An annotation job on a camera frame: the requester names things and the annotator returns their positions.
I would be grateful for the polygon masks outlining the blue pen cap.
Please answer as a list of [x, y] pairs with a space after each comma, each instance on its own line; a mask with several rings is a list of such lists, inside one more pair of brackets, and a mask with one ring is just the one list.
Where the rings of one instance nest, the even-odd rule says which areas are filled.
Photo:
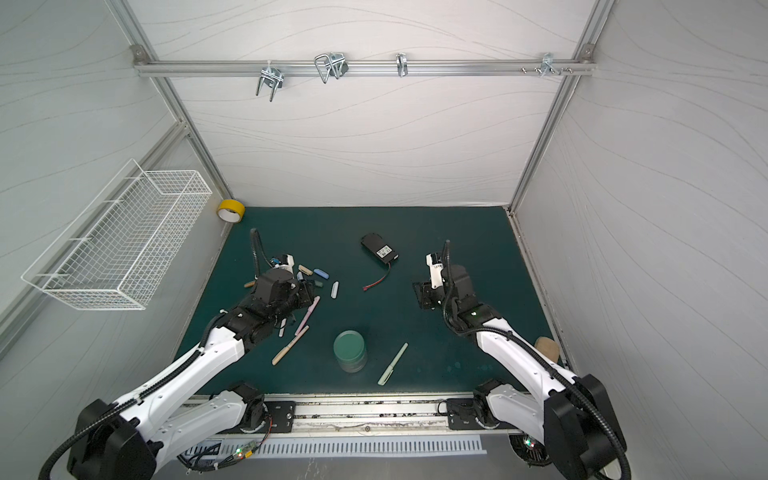
[[327, 272], [325, 272], [324, 270], [321, 270], [321, 269], [317, 269], [316, 268], [316, 269], [313, 270], [313, 273], [318, 275], [319, 277], [325, 279], [325, 280], [328, 280], [330, 278], [330, 275]]

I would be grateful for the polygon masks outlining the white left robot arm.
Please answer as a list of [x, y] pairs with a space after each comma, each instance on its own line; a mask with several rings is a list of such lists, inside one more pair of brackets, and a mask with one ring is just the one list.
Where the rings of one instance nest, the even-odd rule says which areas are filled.
[[234, 307], [206, 325], [199, 342], [159, 374], [107, 403], [79, 414], [74, 433], [43, 462], [50, 478], [60, 458], [76, 479], [149, 479], [168, 461], [220, 431], [260, 425], [263, 397], [245, 383], [179, 414], [178, 409], [218, 373], [279, 330], [295, 310], [309, 307], [313, 287], [293, 272], [288, 254], [266, 254], [257, 229], [249, 232], [254, 285]]

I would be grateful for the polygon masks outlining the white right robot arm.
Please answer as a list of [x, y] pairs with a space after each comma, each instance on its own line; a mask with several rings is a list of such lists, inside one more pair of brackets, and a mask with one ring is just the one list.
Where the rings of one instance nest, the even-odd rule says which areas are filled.
[[481, 302], [466, 269], [453, 264], [449, 243], [425, 262], [429, 278], [414, 285], [420, 307], [440, 311], [452, 333], [470, 340], [523, 386], [491, 380], [478, 387], [472, 407], [479, 426], [513, 426], [515, 454], [529, 466], [552, 465], [566, 479], [603, 479], [612, 463], [620, 478], [632, 478], [626, 439], [603, 383], [560, 366]]

